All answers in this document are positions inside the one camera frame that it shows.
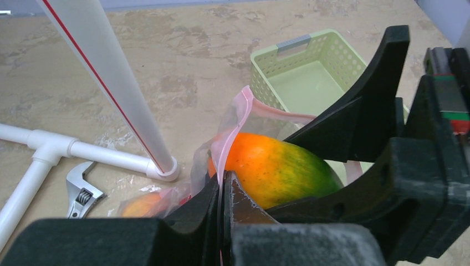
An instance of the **pipe connector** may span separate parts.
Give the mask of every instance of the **pipe connector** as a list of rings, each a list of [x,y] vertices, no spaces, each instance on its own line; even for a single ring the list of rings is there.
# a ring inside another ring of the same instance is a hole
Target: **pipe connector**
[[[147,174],[147,177],[167,182],[174,181],[180,175],[180,167],[174,157],[171,157],[171,160],[173,161],[173,168],[171,169],[171,171],[166,173],[160,171],[160,169],[155,165],[155,163],[152,160],[149,160],[149,164],[147,164],[147,170],[145,172]]]
[[[28,136],[27,145],[30,149],[36,150],[33,154],[33,160],[43,161],[56,166],[61,157],[72,157],[70,148],[77,141],[79,139],[75,137],[44,130],[33,130]]]

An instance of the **light green basket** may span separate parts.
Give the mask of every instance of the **light green basket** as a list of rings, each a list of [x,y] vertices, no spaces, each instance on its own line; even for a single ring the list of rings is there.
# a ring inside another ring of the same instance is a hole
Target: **light green basket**
[[[282,42],[251,55],[250,87],[263,103],[288,112],[320,115],[337,101],[366,68],[366,63],[335,30]],[[284,139],[301,125],[285,125]],[[345,182],[342,163],[328,161]],[[363,171],[372,164],[361,163]]]

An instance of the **table surface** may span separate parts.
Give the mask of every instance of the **table surface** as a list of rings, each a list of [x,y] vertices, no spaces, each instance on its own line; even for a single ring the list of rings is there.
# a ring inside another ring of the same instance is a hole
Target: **table surface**
[[[426,48],[450,46],[411,0],[266,1],[108,17],[168,148],[181,164],[181,179],[189,176],[194,150],[213,136],[230,100],[249,83],[249,56],[257,49],[332,28],[369,62],[385,28],[407,24],[411,45],[398,96],[409,106],[423,74]],[[145,156],[46,17],[0,19],[0,32],[1,123]],[[0,140],[0,207],[32,153],[24,145]],[[13,237],[36,219],[66,215],[65,177],[81,162],[63,158],[51,170]],[[122,201],[176,184],[107,165],[97,165],[88,181],[108,195],[89,217],[114,217]],[[424,265],[463,265],[469,258],[467,239],[464,234],[441,259],[428,258]]]

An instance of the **orange and green papaya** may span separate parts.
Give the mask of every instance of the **orange and green papaya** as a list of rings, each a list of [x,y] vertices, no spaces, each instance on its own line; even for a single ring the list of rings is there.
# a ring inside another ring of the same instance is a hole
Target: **orange and green papaya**
[[[216,169],[208,162],[209,175]],[[323,197],[342,188],[334,170],[310,151],[271,137],[240,132],[227,157],[245,192],[267,209],[300,198]]]

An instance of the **wrench jaw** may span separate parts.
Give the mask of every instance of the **wrench jaw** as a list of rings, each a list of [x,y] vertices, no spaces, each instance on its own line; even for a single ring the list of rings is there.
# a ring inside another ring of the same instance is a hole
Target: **wrench jaw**
[[[106,194],[84,180],[95,166],[95,162],[84,162],[75,166],[67,175],[69,194],[68,219],[82,219]]]

